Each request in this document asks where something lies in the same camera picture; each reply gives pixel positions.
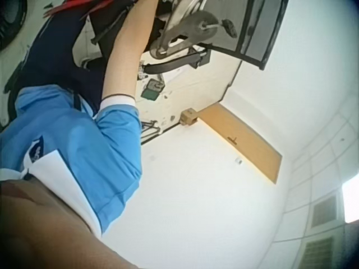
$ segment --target red object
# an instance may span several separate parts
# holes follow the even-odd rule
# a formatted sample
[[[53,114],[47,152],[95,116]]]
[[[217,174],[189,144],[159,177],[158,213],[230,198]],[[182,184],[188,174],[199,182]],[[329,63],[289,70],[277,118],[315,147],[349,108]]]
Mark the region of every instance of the red object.
[[[99,3],[97,6],[90,9],[90,11],[88,13],[86,13],[82,18],[87,17],[88,15],[90,15],[90,13],[92,13],[96,10],[100,10],[101,8],[106,7],[107,5],[111,4],[112,2],[113,2],[113,0],[103,0],[102,3]]]
[[[61,11],[70,9],[70,8],[80,6],[82,4],[90,3],[92,1],[94,1],[94,0],[70,0],[58,7],[54,7],[52,9],[48,10],[47,12],[45,12],[44,18],[54,15],[56,13],[59,13]],[[112,2],[113,2],[113,0],[104,0],[104,1],[100,2],[99,4],[97,4],[95,7],[93,7],[86,15],[88,15],[96,10],[99,10],[101,8],[104,8],[105,6],[107,6],[108,4],[110,4]]]

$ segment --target dark navy pants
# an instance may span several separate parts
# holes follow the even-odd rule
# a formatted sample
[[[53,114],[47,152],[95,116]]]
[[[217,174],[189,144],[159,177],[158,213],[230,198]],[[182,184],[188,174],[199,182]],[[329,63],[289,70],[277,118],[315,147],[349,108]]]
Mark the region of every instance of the dark navy pants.
[[[60,12],[49,19],[38,33],[21,63],[15,87],[9,99],[9,113],[17,93],[24,87],[57,84],[80,94],[96,113],[99,109],[105,64],[91,71],[75,65],[72,48],[82,28],[83,15],[91,8],[83,5]]]

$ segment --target person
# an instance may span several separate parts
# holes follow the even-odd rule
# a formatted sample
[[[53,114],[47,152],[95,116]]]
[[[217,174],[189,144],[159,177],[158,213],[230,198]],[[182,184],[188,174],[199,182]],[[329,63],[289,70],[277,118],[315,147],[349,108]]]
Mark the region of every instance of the person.
[[[100,239],[139,187],[134,96],[157,5],[134,4],[105,72],[73,63],[88,6],[56,14],[36,37],[17,118],[0,136],[1,268],[137,268]]]

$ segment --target shirt logo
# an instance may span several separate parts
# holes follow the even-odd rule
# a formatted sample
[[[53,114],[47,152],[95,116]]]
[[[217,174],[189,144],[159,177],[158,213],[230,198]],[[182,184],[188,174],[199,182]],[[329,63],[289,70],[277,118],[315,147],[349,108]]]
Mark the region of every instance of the shirt logo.
[[[29,151],[29,157],[32,163],[44,156],[44,138],[41,136],[33,142],[33,146]]]

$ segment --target ventilation grille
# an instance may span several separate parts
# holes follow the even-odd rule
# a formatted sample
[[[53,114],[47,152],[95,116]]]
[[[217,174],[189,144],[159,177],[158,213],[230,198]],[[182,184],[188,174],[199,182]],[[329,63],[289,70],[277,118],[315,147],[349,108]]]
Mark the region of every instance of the ventilation grille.
[[[332,268],[333,238],[327,238],[306,244],[299,269]]]
[[[337,219],[337,197],[332,196],[314,206],[312,228]]]

